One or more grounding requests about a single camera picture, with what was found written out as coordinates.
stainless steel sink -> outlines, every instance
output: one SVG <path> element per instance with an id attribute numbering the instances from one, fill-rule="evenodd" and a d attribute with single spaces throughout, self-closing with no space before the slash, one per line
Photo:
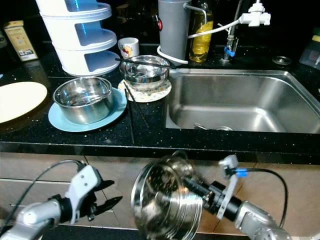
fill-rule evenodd
<path id="1" fill-rule="evenodd" d="M 166 127 L 320 133 L 320 103 L 287 71 L 170 71 Z"/>

gray water filter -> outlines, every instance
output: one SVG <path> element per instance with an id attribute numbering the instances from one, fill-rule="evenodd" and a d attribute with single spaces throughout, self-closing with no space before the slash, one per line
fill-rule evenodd
<path id="1" fill-rule="evenodd" d="M 186 58 L 190 22 L 190 10 L 184 8 L 184 4 L 191 5 L 191 2 L 158 0 L 161 52 L 181 60 Z"/>

plastic bottle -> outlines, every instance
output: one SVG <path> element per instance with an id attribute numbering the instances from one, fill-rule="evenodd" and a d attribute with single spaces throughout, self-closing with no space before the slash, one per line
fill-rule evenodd
<path id="1" fill-rule="evenodd" d="M 198 11 L 194 12 L 194 22 L 192 34 L 202 33 L 213 29 L 214 16 L 211 11 L 211 3 L 209 0 L 198 0 L 196 7 L 202 8 L 207 13 L 207 24 L 205 24 L 205 16 Z M 193 62 L 203 63 L 207 60 L 211 34 L 197 36 L 191 39 L 189 58 Z"/>

blue clip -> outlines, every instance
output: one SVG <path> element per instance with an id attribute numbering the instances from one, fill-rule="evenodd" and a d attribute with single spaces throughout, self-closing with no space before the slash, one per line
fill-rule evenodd
<path id="1" fill-rule="evenodd" d="M 234 57 L 236 55 L 236 52 L 230 51 L 227 46 L 224 47 L 224 52 L 227 53 L 231 57 Z"/>
<path id="2" fill-rule="evenodd" d="M 246 178 L 248 177 L 248 171 L 246 168 L 237 168 L 235 170 L 235 174 L 237 175 L 237 177 L 239 178 Z"/>

stainless steel bowl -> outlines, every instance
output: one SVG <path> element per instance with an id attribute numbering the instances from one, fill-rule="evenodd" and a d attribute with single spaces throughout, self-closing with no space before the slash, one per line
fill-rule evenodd
<path id="1" fill-rule="evenodd" d="M 111 83 L 97 76 L 65 82 L 53 93 L 64 116 L 75 124 L 90 124 L 105 118 L 114 107 Z"/>
<path id="2" fill-rule="evenodd" d="M 170 66 L 168 60 L 154 55 L 140 55 L 129 58 L 131 61 L 139 61 L 151 64 Z M 168 77 L 169 69 L 157 66 L 142 65 L 122 62 L 119 66 L 124 79 L 137 90 L 150 90 L 159 87 Z"/>
<path id="3" fill-rule="evenodd" d="M 195 177 L 195 173 L 179 156 L 148 164 L 137 177 L 131 207 L 146 239 L 191 240 L 195 236 L 203 200 L 185 187 L 183 177 Z"/>

